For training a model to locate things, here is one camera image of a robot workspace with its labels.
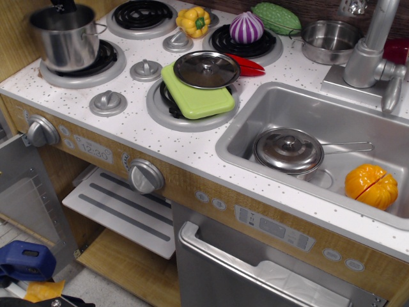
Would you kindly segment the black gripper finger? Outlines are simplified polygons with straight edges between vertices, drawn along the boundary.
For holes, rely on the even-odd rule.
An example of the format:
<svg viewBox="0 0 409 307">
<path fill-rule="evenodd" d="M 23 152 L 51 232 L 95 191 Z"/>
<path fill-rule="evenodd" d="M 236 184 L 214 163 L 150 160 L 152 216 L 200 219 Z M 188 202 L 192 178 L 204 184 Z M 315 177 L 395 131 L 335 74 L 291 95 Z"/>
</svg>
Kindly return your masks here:
<svg viewBox="0 0 409 307">
<path fill-rule="evenodd" d="M 77 11 L 74 0 L 51 0 L 51 3 L 58 13 L 73 13 Z"/>
</svg>

